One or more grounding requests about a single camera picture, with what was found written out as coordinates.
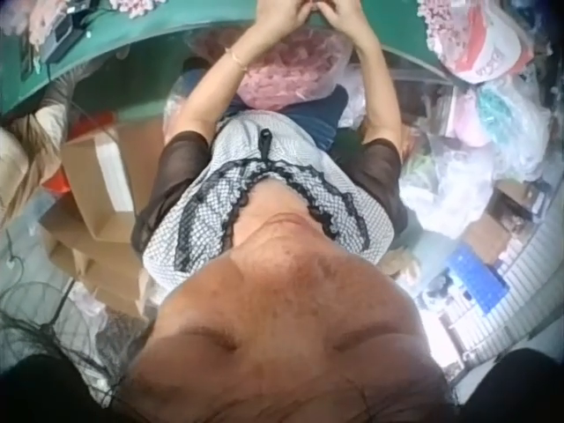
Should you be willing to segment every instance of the blue pants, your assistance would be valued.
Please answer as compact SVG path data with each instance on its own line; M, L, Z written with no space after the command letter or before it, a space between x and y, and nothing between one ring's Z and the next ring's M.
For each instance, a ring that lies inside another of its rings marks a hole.
M177 94L188 97L205 73L206 69L188 70L182 75L184 82L182 85L182 93ZM278 113L296 122L314 139L317 148L327 152L335 142L338 121L345 111L348 100L349 96L346 89L341 85L337 85L337 88L335 88L335 91L329 97L292 104L282 108ZM251 108L243 102L241 97L236 94L223 116L234 116L250 109Z

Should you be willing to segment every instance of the woman's hand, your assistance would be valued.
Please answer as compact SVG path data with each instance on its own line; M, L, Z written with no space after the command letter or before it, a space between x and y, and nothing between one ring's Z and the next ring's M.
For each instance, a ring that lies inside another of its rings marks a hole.
M357 45L368 34L374 35L360 0L332 0L332 2L334 6L316 1L315 6L335 29L347 35Z
M258 0L255 25L276 43L302 26L313 8L311 0Z

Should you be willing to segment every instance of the woman's arm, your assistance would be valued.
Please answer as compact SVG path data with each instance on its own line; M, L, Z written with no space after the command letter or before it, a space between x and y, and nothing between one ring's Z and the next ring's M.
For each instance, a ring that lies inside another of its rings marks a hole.
M186 99L173 123L172 136L192 130L211 142L247 66L303 25L311 9L312 3L301 0L258 0L256 23L208 70Z
M367 22L360 0L333 2L335 8L321 2L316 5L337 30L352 40L359 54L367 97L364 143L385 138L401 153L401 115L382 46Z

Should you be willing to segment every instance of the black device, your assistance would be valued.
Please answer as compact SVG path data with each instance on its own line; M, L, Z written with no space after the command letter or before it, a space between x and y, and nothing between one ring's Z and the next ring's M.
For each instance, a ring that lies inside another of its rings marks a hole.
M67 4L67 12L53 25L51 33L39 48L41 60L46 64L58 63L85 34L83 21L93 12L93 0L73 0Z

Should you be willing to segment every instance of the cardboard box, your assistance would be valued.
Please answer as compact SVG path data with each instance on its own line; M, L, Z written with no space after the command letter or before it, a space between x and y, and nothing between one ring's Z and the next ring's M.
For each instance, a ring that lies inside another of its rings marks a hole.
M499 181L495 184L495 188L527 210L531 210L539 194L539 191L530 184L512 180Z
M115 293L98 287L95 289L93 295L96 300L106 304L109 308L115 311L120 311L126 315L131 315L133 317L140 317L145 319L145 303L147 300L147 295L149 293L149 288L152 283L152 279L146 271L142 271L138 278L138 283L141 286L144 295L139 300L132 300L123 298Z
M463 241L471 246L476 255L492 266L507 249L510 240L509 231L487 212L468 226L463 235Z
M45 252L47 253L49 261L54 264L55 267L61 269L64 273L76 279L78 274L74 264L72 249L69 249L59 242L45 229L41 229L41 235L41 238L43 239L43 246L45 247Z
M119 311L132 317L145 318L145 300L128 300L115 295L103 288L94 291L94 298L114 311Z
M162 119L97 129L63 145L63 168L97 241L130 242L164 148Z
M129 244L96 241L80 219L71 196L59 200L41 218L51 261L91 292L102 287L123 298L139 300L143 265Z

